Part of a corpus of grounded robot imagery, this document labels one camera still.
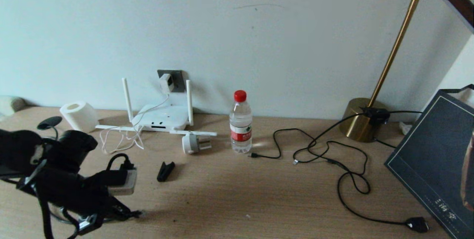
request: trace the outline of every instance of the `white cord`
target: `white cord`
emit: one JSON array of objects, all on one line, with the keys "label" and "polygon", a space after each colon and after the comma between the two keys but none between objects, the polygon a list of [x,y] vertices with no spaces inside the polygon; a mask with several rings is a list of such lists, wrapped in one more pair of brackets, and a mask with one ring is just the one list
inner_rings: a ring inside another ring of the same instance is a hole
[{"label": "white cord", "polygon": [[[135,128],[139,123],[140,121],[143,119],[143,116],[151,111],[152,109],[156,109],[157,107],[161,106],[162,104],[164,104],[166,101],[168,101],[168,99],[170,98],[170,95],[166,95],[166,99],[161,102],[160,104],[158,104],[157,106],[154,106],[154,107],[151,107],[150,109],[147,109],[146,111],[142,112],[142,113],[139,113],[141,114],[142,116],[140,117],[139,121],[132,126],[133,130],[135,131],[135,135],[132,136],[132,137],[128,137],[128,131],[126,131],[126,133],[124,134],[123,131],[121,130],[123,127],[125,126],[114,126],[114,127],[110,127],[110,128],[106,128],[106,129],[103,129],[102,131],[100,131],[99,133],[99,137],[100,137],[100,142],[102,143],[102,151],[103,153],[105,154],[112,154],[112,153],[115,153],[115,152],[118,152],[118,151],[124,151],[124,150],[127,150],[127,149],[130,149],[132,148],[134,145],[138,146],[139,148],[141,149],[144,149],[144,145],[143,145],[143,141],[142,141],[142,138],[140,137],[140,133],[141,131],[143,130],[143,125],[140,125],[138,126],[138,130]],[[105,137],[102,136],[102,133],[104,131],[107,131],[107,133],[105,133]],[[109,136],[109,133],[110,131],[117,131],[119,132],[121,135],[122,135],[122,138],[120,138],[120,142],[118,143],[118,145],[115,147],[114,150],[112,151],[107,151],[107,148],[106,148],[106,143],[107,143],[107,137]],[[132,143],[126,147],[122,147],[120,148],[124,138],[126,138],[127,140],[132,140]]]}]

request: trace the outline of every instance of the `water bottle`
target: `water bottle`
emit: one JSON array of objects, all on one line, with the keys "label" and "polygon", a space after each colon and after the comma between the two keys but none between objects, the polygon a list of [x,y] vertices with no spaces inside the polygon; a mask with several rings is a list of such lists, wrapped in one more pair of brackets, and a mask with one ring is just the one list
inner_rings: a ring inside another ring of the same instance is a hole
[{"label": "water bottle", "polygon": [[247,153],[252,148],[252,111],[247,103],[247,93],[234,93],[234,106],[230,111],[230,141],[237,153]]}]

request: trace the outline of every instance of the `wooden desk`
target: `wooden desk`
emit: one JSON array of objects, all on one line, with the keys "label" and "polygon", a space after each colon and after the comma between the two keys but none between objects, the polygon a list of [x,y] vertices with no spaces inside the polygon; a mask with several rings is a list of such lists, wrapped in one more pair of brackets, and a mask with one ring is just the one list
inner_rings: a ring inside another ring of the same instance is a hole
[{"label": "wooden desk", "polygon": [[[0,123],[14,131],[29,129],[42,136],[53,131],[37,131],[37,124],[59,115],[57,108],[31,107]],[[100,110],[102,124],[125,124],[125,111]],[[280,128],[299,127],[317,135],[335,121],[315,119],[254,118],[254,151],[275,155],[271,135]],[[402,135],[395,125],[379,135],[387,143],[397,144]],[[60,132],[70,129],[64,120]],[[228,138],[228,117],[195,115],[194,130],[217,131],[212,149],[187,156],[181,149],[180,135],[144,132],[145,150],[126,151],[138,167],[135,193],[118,197],[132,210],[145,210],[144,217],[126,222],[104,224],[83,238],[448,238],[440,225],[384,167],[391,148],[379,143],[357,143],[334,129],[322,140],[335,139],[360,147],[369,155],[367,179],[370,195],[361,195],[349,178],[342,187],[346,202],[358,212],[373,218],[404,221],[423,216],[430,231],[418,234],[403,226],[370,222],[351,214],[337,198],[337,180],[342,169],[327,162],[293,165],[293,151],[308,144],[297,132],[281,133],[280,160],[249,158],[234,153]],[[91,133],[99,139],[99,131]],[[117,137],[110,138],[110,146]],[[332,146],[327,157],[352,169],[361,169],[363,156],[357,151]],[[111,156],[99,149],[91,151],[80,174],[88,176],[105,169]],[[176,163],[168,181],[156,181],[161,162]],[[56,238],[73,232],[71,225],[54,219]],[[2,238],[42,238],[41,211],[35,197],[0,182],[0,234]]]}]

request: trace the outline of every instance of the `bottle label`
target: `bottle label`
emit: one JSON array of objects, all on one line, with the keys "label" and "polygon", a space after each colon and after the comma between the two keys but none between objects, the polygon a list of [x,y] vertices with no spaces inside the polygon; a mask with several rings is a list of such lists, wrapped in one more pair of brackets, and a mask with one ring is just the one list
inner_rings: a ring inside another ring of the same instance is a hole
[{"label": "bottle label", "polygon": [[238,142],[244,142],[252,138],[252,124],[245,127],[236,127],[230,125],[230,136]]}]

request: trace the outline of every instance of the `desk lamp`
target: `desk lamp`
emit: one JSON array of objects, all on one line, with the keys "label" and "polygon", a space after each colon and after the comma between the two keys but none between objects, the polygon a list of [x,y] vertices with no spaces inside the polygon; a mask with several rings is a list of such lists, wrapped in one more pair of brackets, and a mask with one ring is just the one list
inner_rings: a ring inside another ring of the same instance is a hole
[{"label": "desk lamp", "polygon": [[[369,111],[374,112],[373,109],[384,110],[384,105],[377,102],[376,98],[388,74],[390,66],[393,63],[393,60],[395,59],[395,56],[398,52],[398,48],[400,47],[401,41],[403,40],[403,36],[405,35],[405,32],[408,29],[408,25],[410,24],[410,20],[418,5],[418,1],[419,0],[410,1],[405,19],[403,20],[400,31],[398,32],[398,36],[395,40],[395,43],[393,44],[391,53],[385,64],[384,70],[380,75],[379,81],[377,82],[372,97],[370,99],[358,97],[349,101],[343,119],[353,114],[367,113]],[[466,25],[469,30],[474,33],[473,3],[470,0],[444,1],[448,4],[448,6],[455,9],[455,12],[458,13],[459,17],[464,22],[464,25]],[[374,133],[377,131],[381,123],[382,122],[380,121],[374,121],[374,118],[366,116],[365,114],[361,114],[355,116],[350,120],[344,121],[339,127],[344,135],[355,141],[371,142],[373,141]]]}]

